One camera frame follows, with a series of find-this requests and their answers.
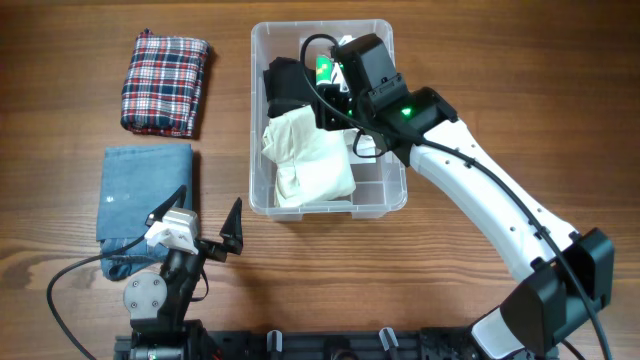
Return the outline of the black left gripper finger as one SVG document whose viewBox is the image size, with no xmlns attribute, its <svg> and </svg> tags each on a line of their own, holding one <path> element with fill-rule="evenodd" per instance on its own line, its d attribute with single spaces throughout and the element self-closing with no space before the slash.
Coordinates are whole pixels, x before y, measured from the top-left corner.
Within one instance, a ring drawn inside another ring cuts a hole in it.
<svg viewBox="0 0 640 360">
<path fill-rule="evenodd" d="M 219 235 L 223 239 L 223 245 L 227 252 L 235 255 L 242 253 L 244 241 L 242 233 L 242 199 L 240 197 L 235 200 Z"/>
<path fill-rule="evenodd" d="M 157 221 L 161 221 L 164 215 L 172 208 L 182 208 L 186 199 L 187 186 L 181 185 L 167 200 L 161 203 L 146 218 L 146 225 L 153 225 Z"/>
</svg>

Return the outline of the black garment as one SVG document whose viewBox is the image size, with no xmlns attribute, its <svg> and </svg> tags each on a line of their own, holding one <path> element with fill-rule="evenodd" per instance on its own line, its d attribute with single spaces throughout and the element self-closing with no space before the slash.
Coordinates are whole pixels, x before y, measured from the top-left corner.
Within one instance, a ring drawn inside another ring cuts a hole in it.
<svg viewBox="0 0 640 360">
<path fill-rule="evenodd" d="M 263 76 L 269 118 L 276 118 L 313 104 L 316 100 L 306 81 L 310 78 L 315 82 L 315 71 L 304 66 L 299 60 L 277 57 L 263 72 Z"/>
</svg>

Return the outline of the cream white garment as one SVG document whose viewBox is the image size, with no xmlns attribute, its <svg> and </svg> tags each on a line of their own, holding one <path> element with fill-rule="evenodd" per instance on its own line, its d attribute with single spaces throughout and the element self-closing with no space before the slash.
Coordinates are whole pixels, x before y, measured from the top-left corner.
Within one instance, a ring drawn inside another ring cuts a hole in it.
<svg viewBox="0 0 640 360">
<path fill-rule="evenodd" d="M 278 207 L 330 201 L 356 189 L 343 134 L 317 128 L 309 106 L 271 118 L 262 144 L 262 154 L 277 167 Z"/>
</svg>

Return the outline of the white printed t-shirt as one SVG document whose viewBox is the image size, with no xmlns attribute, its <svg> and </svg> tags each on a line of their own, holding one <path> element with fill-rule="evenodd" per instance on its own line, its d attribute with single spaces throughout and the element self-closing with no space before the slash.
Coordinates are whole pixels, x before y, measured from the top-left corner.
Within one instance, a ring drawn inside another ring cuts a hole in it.
<svg viewBox="0 0 640 360">
<path fill-rule="evenodd" d="M 314 87 L 321 84 L 337 84 L 341 86 L 343 92 L 348 92 L 352 98 L 352 112 L 355 108 L 353 95 L 351 94 L 347 82 L 343 75 L 344 66 L 340 64 L 331 53 L 320 53 L 315 61 L 315 82 Z M 378 154 L 376 145 L 370 135 L 358 135 L 357 128 L 337 130 L 343 135 L 347 154 L 351 164 L 375 162 Z"/>
</svg>

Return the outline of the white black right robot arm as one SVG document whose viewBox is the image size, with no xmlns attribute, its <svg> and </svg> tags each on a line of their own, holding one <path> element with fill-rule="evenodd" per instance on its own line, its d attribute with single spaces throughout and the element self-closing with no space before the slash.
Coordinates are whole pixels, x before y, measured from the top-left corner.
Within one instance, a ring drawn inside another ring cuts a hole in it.
<svg viewBox="0 0 640 360">
<path fill-rule="evenodd" d="M 378 155 L 394 154 L 436 185 L 489 240 L 516 281 L 501 304 L 470 325 L 460 355 L 547 359 L 590 323 L 610 358 L 598 317 L 613 285 L 614 246 L 604 232 L 580 232 L 530 196 L 434 89 L 408 89 L 379 36 L 333 42 L 330 55 L 350 96 L 335 100 L 314 86 L 322 109 L 317 126 L 370 136 Z"/>
</svg>

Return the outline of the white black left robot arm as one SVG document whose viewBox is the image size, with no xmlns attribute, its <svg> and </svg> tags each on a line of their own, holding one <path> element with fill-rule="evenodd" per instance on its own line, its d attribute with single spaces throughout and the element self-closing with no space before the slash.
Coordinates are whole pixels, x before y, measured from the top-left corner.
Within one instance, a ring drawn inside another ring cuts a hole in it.
<svg viewBox="0 0 640 360">
<path fill-rule="evenodd" d="M 127 284 L 123 300 L 132 334 L 118 339 L 116 359 L 221 359 L 223 352 L 200 320 L 185 318 L 208 260 L 224 263 L 243 250 L 242 200 L 236 199 L 219 232 L 220 242 L 200 236 L 198 214 L 183 207 L 186 187 L 149 213 L 144 240 L 168 254 L 158 273 L 143 272 Z"/>
</svg>

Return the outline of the folded blue denim jeans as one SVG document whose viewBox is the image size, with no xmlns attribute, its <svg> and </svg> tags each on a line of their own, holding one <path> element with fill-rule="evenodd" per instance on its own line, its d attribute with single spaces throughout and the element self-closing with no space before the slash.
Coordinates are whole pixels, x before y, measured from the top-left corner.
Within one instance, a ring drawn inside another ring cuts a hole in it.
<svg viewBox="0 0 640 360">
<path fill-rule="evenodd" d="M 143 236 L 146 219 L 182 185 L 192 207 L 193 150 L 189 144 L 108 147 L 105 150 L 96 241 L 120 249 Z"/>
</svg>

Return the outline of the clear plastic storage bin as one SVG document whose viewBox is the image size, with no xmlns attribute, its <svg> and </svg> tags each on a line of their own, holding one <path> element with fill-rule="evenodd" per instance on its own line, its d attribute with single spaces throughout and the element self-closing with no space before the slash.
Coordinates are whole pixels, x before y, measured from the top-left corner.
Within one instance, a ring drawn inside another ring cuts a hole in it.
<svg viewBox="0 0 640 360">
<path fill-rule="evenodd" d="M 260 22 L 251 31 L 251 131 L 249 203 L 252 210 L 274 221 L 300 221 L 306 214 L 350 213 L 356 218 L 379 218 L 407 202 L 405 166 L 392 153 L 377 159 L 352 160 L 356 188 L 348 196 L 308 206 L 282 208 L 275 204 L 277 166 L 262 154 L 262 136 L 269 123 L 263 72 L 277 57 L 298 59 L 307 37 L 324 33 L 340 40 L 374 33 L 395 57 L 392 26 L 382 19 Z"/>
</svg>

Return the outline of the folded plaid flannel shirt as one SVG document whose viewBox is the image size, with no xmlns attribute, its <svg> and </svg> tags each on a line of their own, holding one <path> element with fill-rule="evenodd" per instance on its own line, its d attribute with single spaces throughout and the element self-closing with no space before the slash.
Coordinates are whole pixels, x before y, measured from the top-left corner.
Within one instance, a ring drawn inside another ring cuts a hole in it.
<svg viewBox="0 0 640 360">
<path fill-rule="evenodd" d="M 149 28 L 139 33 L 121 91 L 121 126 L 135 134 L 192 138 L 210 55 L 202 39 Z"/>
</svg>

